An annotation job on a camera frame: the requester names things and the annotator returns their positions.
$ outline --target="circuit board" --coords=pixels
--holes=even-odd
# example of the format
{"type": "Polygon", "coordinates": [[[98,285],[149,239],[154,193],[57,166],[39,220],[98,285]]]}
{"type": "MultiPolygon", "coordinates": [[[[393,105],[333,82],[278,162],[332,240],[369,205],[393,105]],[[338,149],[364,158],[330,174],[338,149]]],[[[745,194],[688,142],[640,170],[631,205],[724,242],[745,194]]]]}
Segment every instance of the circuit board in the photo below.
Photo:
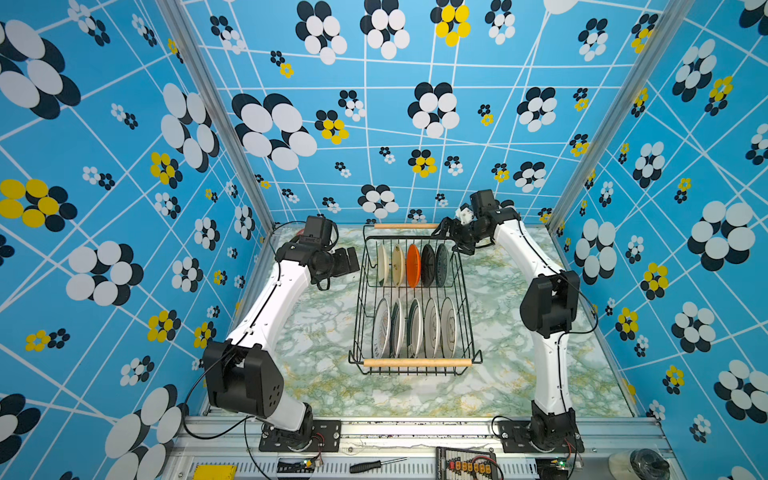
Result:
{"type": "Polygon", "coordinates": [[[472,461],[479,455],[496,461],[495,453],[438,447],[437,480],[498,480],[498,471],[491,462],[482,458],[472,461]]]}

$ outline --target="white plate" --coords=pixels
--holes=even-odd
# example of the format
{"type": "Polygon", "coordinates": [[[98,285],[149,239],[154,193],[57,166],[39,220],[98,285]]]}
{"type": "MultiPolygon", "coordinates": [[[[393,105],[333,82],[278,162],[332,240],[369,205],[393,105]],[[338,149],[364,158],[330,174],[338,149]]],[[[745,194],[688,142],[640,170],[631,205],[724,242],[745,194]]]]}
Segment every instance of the white plate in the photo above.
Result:
{"type": "Polygon", "coordinates": [[[406,336],[406,312],[402,307],[402,300],[397,299],[392,305],[392,358],[400,357],[403,339],[406,336]]]}
{"type": "Polygon", "coordinates": [[[406,254],[402,251],[400,245],[395,245],[395,249],[392,251],[392,284],[400,286],[405,279],[406,254]]]}
{"type": "Polygon", "coordinates": [[[446,359],[452,359],[456,351],[456,311],[453,309],[453,301],[446,298],[442,301],[440,309],[440,326],[442,330],[442,354],[446,359]]]}
{"type": "Polygon", "coordinates": [[[424,330],[424,350],[428,359],[434,359],[440,350],[440,315],[433,299],[424,309],[424,330]]]}
{"type": "Polygon", "coordinates": [[[424,320],[422,319],[422,306],[417,299],[411,302],[408,311],[408,358],[424,358],[422,348],[422,335],[424,334],[424,320]]]}
{"type": "Polygon", "coordinates": [[[379,276],[377,280],[379,281],[379,285],[384,285],[386,277],[389,276],[389,255],[386,254],[386,247],[384,247],[383,242],[379,245],[379,248],[376,249],[376,253],[376,263],[379,265],[379,276]]]}
{"type": "Polygon", "coordinates": [[[373,314],[373,358],[380,359],[389,354],[389,303],[386,298],[379,301],[373,314]]]}

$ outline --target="orange plate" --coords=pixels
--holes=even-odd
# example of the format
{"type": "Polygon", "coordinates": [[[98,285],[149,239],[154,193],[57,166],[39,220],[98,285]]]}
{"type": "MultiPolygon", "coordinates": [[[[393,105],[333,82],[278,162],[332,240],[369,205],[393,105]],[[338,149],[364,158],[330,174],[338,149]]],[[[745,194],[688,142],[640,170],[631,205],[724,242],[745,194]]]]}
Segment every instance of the orange plate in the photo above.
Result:
{"type": "Polygon", "coordinates": [[[419,248],[414,243],[411,243],[411,246],[408,247],[406,273],[408,275],[408,284],[411,288],[416,288],[422,275],[422,258],[419,255],[419,248]]]}

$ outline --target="marble surface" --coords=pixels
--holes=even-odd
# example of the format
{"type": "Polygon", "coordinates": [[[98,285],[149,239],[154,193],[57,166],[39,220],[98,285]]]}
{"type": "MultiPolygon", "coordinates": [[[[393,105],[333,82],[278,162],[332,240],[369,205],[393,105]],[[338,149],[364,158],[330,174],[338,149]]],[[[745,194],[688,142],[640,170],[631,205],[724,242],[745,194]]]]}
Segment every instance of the marble surface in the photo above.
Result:
{"type": "MultiPolygon", "coordinates": [[[[297,231],[292,226],[282,230],[281,243],[297,231]]],[[[558,259],[546,229],[529,230],[558,259]]],[[[362,262],[362,228],[340,227],[339,236],[339,245],[355,247],[362,262]]],[[[297,303],[277,347],[286,393],[308,402],[318,416],[529,416],[536,377],[531,335],[518,310],[525,278],[498,246],[462,257],[462,263],[481,365],[461,376],[360,373],[347,361],[359,284],[359,273],[354,273],[332,279],[329,291],[310,287],[297,303]]],[[[574,328],[589,329],[584,312],[574,328]]],[[[593,334],[569,339],[568,375],[579,416],[631,416],[593,334]]]]}

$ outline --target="mounting plate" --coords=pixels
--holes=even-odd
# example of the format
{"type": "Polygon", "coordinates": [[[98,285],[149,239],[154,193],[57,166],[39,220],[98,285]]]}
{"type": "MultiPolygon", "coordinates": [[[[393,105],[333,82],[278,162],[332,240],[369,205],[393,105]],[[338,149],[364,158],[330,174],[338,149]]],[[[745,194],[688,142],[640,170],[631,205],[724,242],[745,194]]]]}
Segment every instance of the mounting plate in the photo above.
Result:
{"type": "MultiPolygon", "coordinates": [[[[318,432],[326,440],[323,445],[323,453],[338,452],[339,451],[339,439],[341,438],[341,420],[318,420],[312,421],[312,438],[310,444],[301,452],[317,452],[319,439],[314,435],[318,432]]],[[[266,430],[268,436],[264,438],[261,436],[259,442],[259,452],[294,452],[295,450],[288,448],[288,445],[282,439],[277,438],[277,434],[274,430],[266,430]]]]}
{"type": "MultiPolygon", "coordinates": [[[[541,453],[533,445],[531,445],[531,436],[528,432],[528,426],[531,424],[530,420],[500,420],[496,422],[499,429],[499,435],[502,437],[507,434],[507,438],[501,438],[502,447],[504,447],[504,453],[541,453]]],[[[579,452],[584,451],[584,443],[581,441],[581,435],[575,438],[573,434],[570,434],[566,438],[571,445],[576,445],[576,449],[579,452]]],[[[568,453],[568,444],[563,440],[562,445],[558,445],[552,451],[553,453],[568,453]]]]}

